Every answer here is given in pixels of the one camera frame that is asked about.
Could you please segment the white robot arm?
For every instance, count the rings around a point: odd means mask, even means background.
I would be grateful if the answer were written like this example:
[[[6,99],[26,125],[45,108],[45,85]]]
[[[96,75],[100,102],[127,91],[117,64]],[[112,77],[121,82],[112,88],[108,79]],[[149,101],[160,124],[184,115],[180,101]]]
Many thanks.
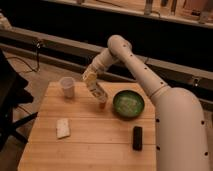
[[[155,106],[157,171],[210,171],[204,112],[189,90],[169,86],[132,52],[132,45],[112,35],[83,73],[88,90],[105,105],[108,95],[97,75],[122,61]]]

